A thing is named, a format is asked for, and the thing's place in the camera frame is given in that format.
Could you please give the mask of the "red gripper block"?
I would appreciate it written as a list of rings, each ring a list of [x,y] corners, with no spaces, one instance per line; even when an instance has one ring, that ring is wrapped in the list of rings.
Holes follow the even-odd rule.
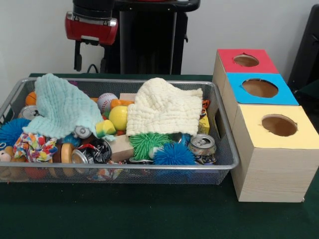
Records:
[[[87,19],[74,14],[71,11],[66,13],[65,31],[68,39],[75,41],[74,70],[80,72],[82,69],[82,56],[80,54],[81,41],[92,40],[100,45],[112,45],[118,30],[116,18],[95,18]],[[100,72],[106,72],[106,46],[100,64]]]

